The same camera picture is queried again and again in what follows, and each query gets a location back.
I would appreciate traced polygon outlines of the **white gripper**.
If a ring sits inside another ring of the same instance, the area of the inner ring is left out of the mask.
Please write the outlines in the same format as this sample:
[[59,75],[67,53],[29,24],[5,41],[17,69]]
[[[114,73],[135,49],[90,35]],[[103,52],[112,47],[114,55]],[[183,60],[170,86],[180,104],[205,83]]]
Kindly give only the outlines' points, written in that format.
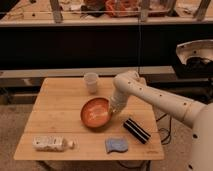
[[119,114],[126,107],[128,99],[128,94],[115,90],[110,97],[109,113],[112,115]]

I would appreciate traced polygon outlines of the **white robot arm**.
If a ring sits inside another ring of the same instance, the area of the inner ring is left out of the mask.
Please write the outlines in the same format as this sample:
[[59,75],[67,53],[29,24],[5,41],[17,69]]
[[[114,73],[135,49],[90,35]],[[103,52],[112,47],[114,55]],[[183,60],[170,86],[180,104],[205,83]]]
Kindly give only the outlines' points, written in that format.
[[153,105],[192,129],[188,171],[213,171],[213,103],[204,104],[142,84],[134,70],[116,75],[113,85],[110,114],[120,113],[131,95]]

